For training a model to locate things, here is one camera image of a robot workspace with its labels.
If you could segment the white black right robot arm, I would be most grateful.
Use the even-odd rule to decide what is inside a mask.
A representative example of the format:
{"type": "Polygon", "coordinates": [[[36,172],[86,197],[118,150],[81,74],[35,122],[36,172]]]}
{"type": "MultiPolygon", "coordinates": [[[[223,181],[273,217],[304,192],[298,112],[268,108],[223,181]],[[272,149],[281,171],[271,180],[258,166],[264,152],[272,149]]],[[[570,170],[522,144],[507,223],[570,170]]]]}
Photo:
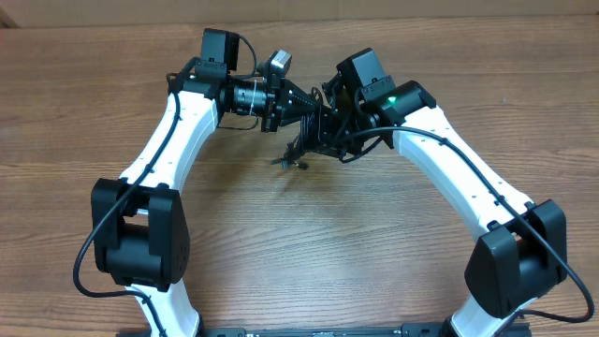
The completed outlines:
{"type": "Polygon", "coordinates": [[[567,263],[566,217],[511,186],[453,129],[432,95],[416,81],[402,85],[367,48],[337,66],[323,92],[334,108],[320,122],[319,145],[356,160],[384,142],[431,180],[475,243],[464,279],[470,296],[444,324],[444,336],[504,336],[526,315],[582,323],[594,314],[588,288],[567,263]],[[587,309],[582,316],[548,314],[530,304],[571,279],[587,309]]]}

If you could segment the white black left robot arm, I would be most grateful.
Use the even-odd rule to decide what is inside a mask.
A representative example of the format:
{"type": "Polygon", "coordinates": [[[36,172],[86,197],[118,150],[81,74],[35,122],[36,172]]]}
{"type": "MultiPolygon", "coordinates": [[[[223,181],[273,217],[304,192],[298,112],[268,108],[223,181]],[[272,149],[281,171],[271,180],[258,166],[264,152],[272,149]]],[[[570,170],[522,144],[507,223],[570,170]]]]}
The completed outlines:
{"type": "Polygon", "coordinates": [[[165,113],[143,151],[118,179],[98,180],[91,193],[93,229],[75,259],[74,286],[90,298],[136,298],[150,324],[149,336],[206,333],[183,281],[191,239],[181,193],[224,114],[253,116],[262,131],[274,132],[320,108],[313,95],[286,79],[292,60],[287,51],[274,51],[255,62],[251,73],[238,74],[244,40],[205,29],[200,55],[167,74],[165,113]],[[82,284],[80,267],[88,251],[119,290],[100,293],[82,284]]]}

